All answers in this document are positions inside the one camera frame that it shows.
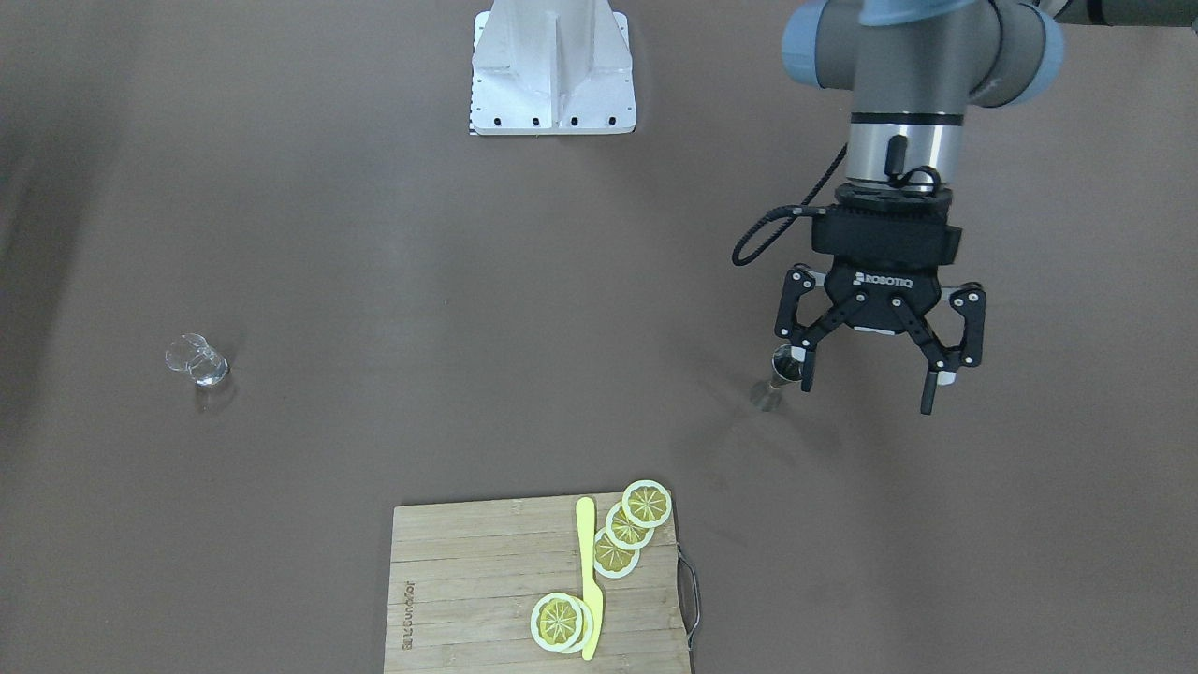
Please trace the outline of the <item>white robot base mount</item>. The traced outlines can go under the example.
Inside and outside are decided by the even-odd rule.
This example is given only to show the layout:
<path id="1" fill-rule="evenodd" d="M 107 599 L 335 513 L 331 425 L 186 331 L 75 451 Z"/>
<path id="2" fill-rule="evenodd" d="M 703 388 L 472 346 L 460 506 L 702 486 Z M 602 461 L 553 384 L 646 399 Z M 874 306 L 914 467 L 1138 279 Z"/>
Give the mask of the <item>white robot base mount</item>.
<path id="1" fill-rule="evenodd" d="M 599 136 L 636 127 L 629 22 L 607 1 L 496 1 L 474 16 L 472 134 Z"/>

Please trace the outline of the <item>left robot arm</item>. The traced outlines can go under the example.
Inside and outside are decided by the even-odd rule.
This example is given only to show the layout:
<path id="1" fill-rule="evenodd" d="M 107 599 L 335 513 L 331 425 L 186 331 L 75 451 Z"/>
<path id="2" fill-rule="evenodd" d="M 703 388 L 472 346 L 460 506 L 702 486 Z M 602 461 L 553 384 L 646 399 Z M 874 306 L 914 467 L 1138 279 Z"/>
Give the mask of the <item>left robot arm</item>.
<path id="1" fill-rule="evenodd" d="M 1194 28 L 1193 1 L 809 1 L 783 29 L 783 68 L 813 89 L 853 96 L 845 183 L 834 204 L 773 210 L 811 221 L 829 271 L 783 277 L 773 374 L 780 389 L 813 384 L 817 346 L 837 328 L 904 334 L 926 360 L 921 411 L 962 368 L 984 362 L 986 293 L 945 286 L 962 231 L 946 221 L 967 107 L 1009 107 L 1052 85 L 1061 25 Z"/>

